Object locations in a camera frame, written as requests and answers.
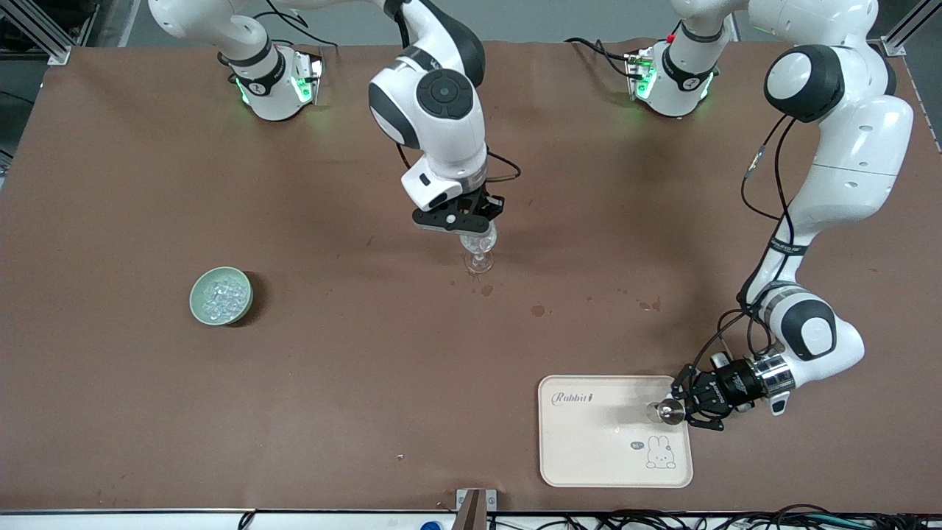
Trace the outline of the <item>steel double cone jigger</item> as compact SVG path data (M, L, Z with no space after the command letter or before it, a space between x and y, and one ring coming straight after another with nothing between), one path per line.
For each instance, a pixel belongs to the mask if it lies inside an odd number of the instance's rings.
M660 425L681 425L686 422L686 407L677 399L665 398L659 402L652 402L645 409L647 419Z

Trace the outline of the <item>clear ice cube heap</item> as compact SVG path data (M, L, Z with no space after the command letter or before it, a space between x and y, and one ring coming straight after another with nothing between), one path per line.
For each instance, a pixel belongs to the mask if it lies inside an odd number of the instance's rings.
M222 276L202 291L201 309L210 322L232 321L249 302L250 289L238 276Z

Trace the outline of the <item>clear stemmed wine glass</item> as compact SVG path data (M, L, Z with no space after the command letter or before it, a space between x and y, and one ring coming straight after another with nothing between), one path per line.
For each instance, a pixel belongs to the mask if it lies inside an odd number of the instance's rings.
M492 231L497 232L496 224L489 225L488 229L484 233L481 233L481 234L488 234ZM467 254L464 256L464 264L465 266L467 266L468 271L471 272L472 274L484 274L485 272L489 271L489 269L492 268L492 265L494 265L494 258L492 257L492 250L488 252L487 254L471 254L471 252L468 252L467 250L465 250L465 252L467 252Z

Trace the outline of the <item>white rabbit print tray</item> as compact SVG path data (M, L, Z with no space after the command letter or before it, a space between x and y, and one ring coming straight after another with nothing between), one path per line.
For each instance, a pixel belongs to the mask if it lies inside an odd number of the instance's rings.
M539 472L552 487L683 489L693 479L687 424L648 412L663 375L549 375L537 388Z

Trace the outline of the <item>pale green ceramic bowl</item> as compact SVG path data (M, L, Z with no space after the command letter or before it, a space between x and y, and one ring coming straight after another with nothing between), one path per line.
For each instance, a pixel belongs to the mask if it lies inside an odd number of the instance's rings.
M221 278L222 276L229 275L238 276L238 278L245 282L246 286L248 286L250 289L248 305L237 317L235 317L235 319L232 319L232 321L210 322L201 309L201 304L203 302L202 291L209 282L217 278ZM255 298L255 291L253 291L252 283L250 283L248 275L246 275L245 272L242 272L241 269L236 269L233 267L216 267L214 269L209 269L209 271L205 272L202 276L199 276L198 281L196 281L191 288L191 295L189 295L188 302L189 308L191 309L191 314L195 319L197 319L197 321L205 323L205 325L209 326L225 326L232 325L233 323L236 323L245 317L250 310L253 298Z

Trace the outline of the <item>aluminium frame profile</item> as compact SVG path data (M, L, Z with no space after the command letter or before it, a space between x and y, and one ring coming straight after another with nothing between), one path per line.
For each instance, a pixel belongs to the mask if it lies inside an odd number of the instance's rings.
M885 56L905 56L904 45L936 14L942 14L942 0L916 0L915 6L881 37Z
M49 56L49 65L66 65L74 40L33 0L0 0L0 13Z

